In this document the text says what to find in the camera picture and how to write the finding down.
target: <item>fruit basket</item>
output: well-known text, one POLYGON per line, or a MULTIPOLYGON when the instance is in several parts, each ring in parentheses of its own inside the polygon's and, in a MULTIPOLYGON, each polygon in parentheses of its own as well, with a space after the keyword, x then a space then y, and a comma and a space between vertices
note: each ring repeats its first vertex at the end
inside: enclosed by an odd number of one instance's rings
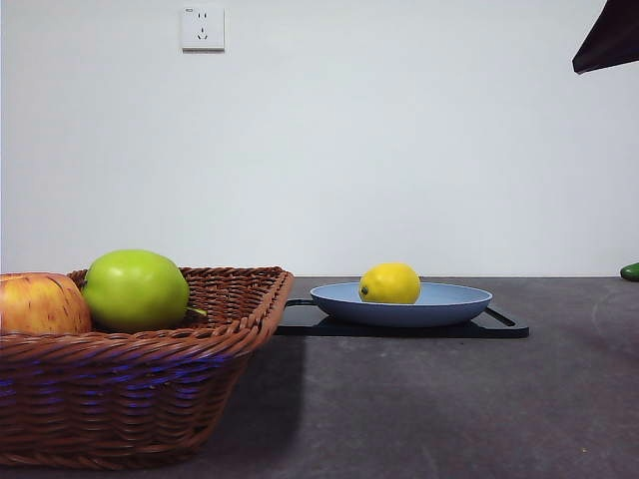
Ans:
MULTIPOLYGON (((133 469, 197 453, 278 327, 294 277, 276 266, 181 271, 207 315, 174 329, 0 336, 0 464, 133 469)), ((69 276, 80 285, 85 273, 69 276)))

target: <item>black tray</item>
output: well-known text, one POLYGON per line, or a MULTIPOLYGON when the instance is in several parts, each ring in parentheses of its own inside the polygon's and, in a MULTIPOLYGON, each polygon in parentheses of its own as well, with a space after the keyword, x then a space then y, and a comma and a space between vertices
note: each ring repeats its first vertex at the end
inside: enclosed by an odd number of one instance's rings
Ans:
POLYGON ((474 319, 451 326, 380 327, 345 322, 319 309, 312 299, 289 299, 276 334, 295 336, 391 336, 391 337, 527 337, 528 325, 520 318, 491 305, 474 319))

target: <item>green apple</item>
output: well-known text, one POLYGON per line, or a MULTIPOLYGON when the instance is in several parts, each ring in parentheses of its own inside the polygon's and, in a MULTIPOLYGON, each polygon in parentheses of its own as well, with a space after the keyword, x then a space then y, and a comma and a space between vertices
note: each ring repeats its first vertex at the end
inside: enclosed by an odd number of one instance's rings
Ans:
POLYGON ((82 295, 94 321, 122 332, 165 329, 185 316, 189 285, 167 257, 117 249, 87 270, 82 295))

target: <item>plate rim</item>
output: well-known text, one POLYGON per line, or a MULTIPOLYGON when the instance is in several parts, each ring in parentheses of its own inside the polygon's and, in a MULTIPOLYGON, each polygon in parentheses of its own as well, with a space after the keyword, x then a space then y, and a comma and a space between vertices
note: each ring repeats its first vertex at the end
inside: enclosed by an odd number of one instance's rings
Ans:
POLYGON ((448 302, 448 303, 441 303, 441 304, 410 304, 410 303, 399 303, 399 302, 364 302, 364 301, 349 301, 346 299, 335 299, 332 297, 326 297, 326 296, 320 296, 316 293, 314 293, 314 291, 316 291, 317 289, 323 288, 323 287, 331 287, 331 286, 340 286, 340 285, 345 285, 345 284, 359 284, 358 281, 343 281, 343 282, 334 282, 334 283, 329 283, 329 284, 322 284, 319 286, 315 286, 313 288, 311 288, 310 290, 310 294, 312 297, 319 297, 321 299, 326 299, 329 301, 335 301, 335 302, 343 302, 343 303, 347 303, 347 304, 365 304, 366 306, 372 306, 372 307, 378 307, 378 306, 391 306, 391 307, 419 307, 419 308, 428 308, 428 307, 443 307, 443 306, 453 306, 453 305, 462 305, 462 304, 477 304, 480 302, 485 302, 485 301, 489 301, 491 302, 493 299, 493 294, 490 291, 486 291, 485 289, 481 289, 479 287, 473 287, 473 286, 465 286, 463 284, 450 284, 447 282, 433 282, 433 281, 420 281, 420 284, 435 284, 435 285, 443 285, 443 286, 452 286, 452 287, 458 287, 458 288, 464 288, 464 289, 473 289, 475 291, 481 291, 483 293, 487 294, 487 297, 484 299, 477 299, 475 301, 464 301, 464 302, 448 302))

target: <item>yellow lemon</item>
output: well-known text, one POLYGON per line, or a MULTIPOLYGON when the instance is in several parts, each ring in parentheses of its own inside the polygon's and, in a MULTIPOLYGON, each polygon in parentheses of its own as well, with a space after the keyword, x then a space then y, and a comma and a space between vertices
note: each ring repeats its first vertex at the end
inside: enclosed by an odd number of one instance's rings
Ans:
POLYGON ((420 292, 419 276, 403 262, 378 264, 359 281, 359 297, 365 302, 413 304, 420 292))

